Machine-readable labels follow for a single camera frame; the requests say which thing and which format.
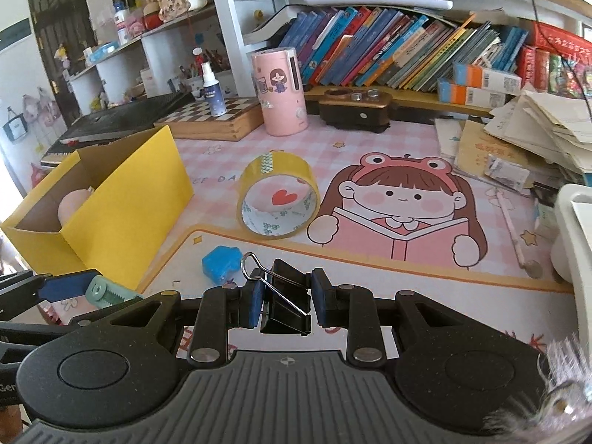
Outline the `black binder clip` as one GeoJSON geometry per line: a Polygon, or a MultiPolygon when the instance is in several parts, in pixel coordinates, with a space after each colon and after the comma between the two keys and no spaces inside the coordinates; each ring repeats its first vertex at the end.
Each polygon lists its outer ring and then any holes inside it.
{"type": "Polygon", "coordinates": [[[264,267],[255,253],[245,253],[241,272],[249,281],[263,284],[262,309],[256,328],[262,334],[300,335],[311,333],[311,279],[284,260],[264,267]]]}

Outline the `pink plush toy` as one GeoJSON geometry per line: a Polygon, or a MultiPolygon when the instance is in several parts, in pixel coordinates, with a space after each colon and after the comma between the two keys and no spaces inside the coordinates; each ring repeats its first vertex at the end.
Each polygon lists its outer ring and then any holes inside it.
{"type": "Polygon", "coordinates": [[[92,186],[90,188],[81,188],[68,192],[61,199],[57,209],[57,217],[60,225],[65,226],[93,193],[94,188],[92,186]]]}

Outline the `blue star-shaped sharpener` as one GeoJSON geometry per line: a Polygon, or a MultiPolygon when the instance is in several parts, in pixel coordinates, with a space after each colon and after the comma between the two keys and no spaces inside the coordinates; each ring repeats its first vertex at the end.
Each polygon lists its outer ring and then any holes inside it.
{"type": "Polygon", "coordinates": [[[216,246],[202,258],[202,270],[215,285],[222,285],[241,269],[242,252],[231,246],[216,246]]]}

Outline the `pink cartoon table mat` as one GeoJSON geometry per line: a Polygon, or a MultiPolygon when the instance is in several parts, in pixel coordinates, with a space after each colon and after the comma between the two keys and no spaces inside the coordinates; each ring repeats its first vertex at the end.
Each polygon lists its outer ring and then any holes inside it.
{"type": "Polygon", "coordinates": [[[553,278],[532,202],[471,178],[450,192],[455,176],[431,126],[370,134],[312,123],[291,137],[256,130],[238,142],[175,143],[194,195],[134,291],[200,297],[214,284],[202,258],[231,246],[382,298],[417,291],[539,351],[577,331],[572,287],[553,278]],[[284,239],[253,236],[237,219],[243,170],[273,150],[303,158],[320,194],[315,219],[284,239]]]}

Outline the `yellow tape roll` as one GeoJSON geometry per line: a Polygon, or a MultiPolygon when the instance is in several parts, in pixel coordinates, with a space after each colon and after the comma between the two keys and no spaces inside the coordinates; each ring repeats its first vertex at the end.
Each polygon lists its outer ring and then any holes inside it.
{"type": "Polygon", "coordinates": [[[253,236],[284,239],[315,219],[320,194],[311,166],[285,151],[251,161],[238,181],[237,219],[253,236]]]}

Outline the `yellow cardboard box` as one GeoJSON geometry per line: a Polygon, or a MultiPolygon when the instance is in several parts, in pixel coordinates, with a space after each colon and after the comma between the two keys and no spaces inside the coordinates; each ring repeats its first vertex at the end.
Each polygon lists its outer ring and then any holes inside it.
{"type": "Polygon", "coordinates": [[[193,195],[164,126],[69,154],[1,229],[38,274],[96,269],[135,290],[193,195]],[[91,186],[93,195],[61,226],[61,199],[91,186]]]}

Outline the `black electronic keyboard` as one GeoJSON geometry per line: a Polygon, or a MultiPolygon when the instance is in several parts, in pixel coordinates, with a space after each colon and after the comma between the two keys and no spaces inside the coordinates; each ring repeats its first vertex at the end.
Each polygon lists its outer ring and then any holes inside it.
{"type": "Polygon", "coordinates": [[[177,92],[114,106],[80,116],[40,159],[46,168],[57,167],[75,150],[111,143],[134,133],[151,130],[170,113],[194,102],[193,95],[177,92]]]}

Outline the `wooden chess board box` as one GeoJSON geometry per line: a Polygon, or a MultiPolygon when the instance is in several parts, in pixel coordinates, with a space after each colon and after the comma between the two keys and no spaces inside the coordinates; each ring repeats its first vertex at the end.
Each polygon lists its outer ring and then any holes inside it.
{"type": "Polygon", "coordinates": [[[189,103],[161,118],[155,127],[169,126],[179,139],[240,141],[263,124],[263,114],[256,98],[228,98],[227,111],[212,116],[207,101],[189,103]]]}

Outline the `brown retro radio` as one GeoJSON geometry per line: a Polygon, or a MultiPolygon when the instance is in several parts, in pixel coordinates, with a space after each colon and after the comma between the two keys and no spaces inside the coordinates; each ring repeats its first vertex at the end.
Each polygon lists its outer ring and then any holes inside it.
{"type": "Polygon", "coordinates": [[[327,90],[318,101],[319,115],[339,130],[382,133],[389,128],[392,96],[378,89],[327,90]]]}

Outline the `white spray bottle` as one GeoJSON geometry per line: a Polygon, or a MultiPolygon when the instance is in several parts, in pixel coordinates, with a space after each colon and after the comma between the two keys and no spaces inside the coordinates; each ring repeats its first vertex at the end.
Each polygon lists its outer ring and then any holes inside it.
{"type": "Polygon", "coordinates": [[[209,61],[202,63],[204,98],[210,107],[210,113],[213,117],[219,117],[227,112],[224,94],[220,82],[217,80],[211,63],[209,61]]]}

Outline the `white laptop stand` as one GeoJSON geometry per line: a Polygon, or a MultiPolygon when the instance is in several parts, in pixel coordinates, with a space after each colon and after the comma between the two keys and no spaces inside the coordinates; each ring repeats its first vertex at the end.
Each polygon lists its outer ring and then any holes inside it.
{"type": "Polygon", "coordinates": [[[555,214],[584,321],[591,317],[591,208],[589,186],[568,184],[559,190],[555,214]]]}

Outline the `pink cylindrical canister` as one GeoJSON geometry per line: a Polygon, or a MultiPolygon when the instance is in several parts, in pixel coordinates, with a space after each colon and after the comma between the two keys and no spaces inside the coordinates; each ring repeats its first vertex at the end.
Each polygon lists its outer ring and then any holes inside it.
{"type": "Polygon", "coordinates": [[[266,49],[253,53],[251,60],[267,133],[290,137],[305,130],[308,114],[296,49],[266,49]]]}

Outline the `white cubby shelf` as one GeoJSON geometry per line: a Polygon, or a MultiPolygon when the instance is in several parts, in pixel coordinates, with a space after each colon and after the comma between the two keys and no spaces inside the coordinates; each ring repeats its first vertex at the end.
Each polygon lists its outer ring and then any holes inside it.
{"type": "Polygon", "coordinates": [[[91,102],[104,94],[109,103],[121,103],[148,71],[147,94],[171,91],[169,82],[194,62],[193,50],[202,47],[214,55],[226,54],[215,6],[190,11],[118,47],[105,58],[70,78],[80,112],[91,113],[91,102]]]}

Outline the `stack of papers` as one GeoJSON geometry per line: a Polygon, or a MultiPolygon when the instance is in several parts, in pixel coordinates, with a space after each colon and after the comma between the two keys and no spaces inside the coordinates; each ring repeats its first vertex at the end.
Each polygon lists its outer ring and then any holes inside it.
{"type": "Polygon", "coordinates": [[[492,137],[558,164],[581,185],[591,185],[591,101],[542,93],[530,86],[491,111],[492,137]]]}

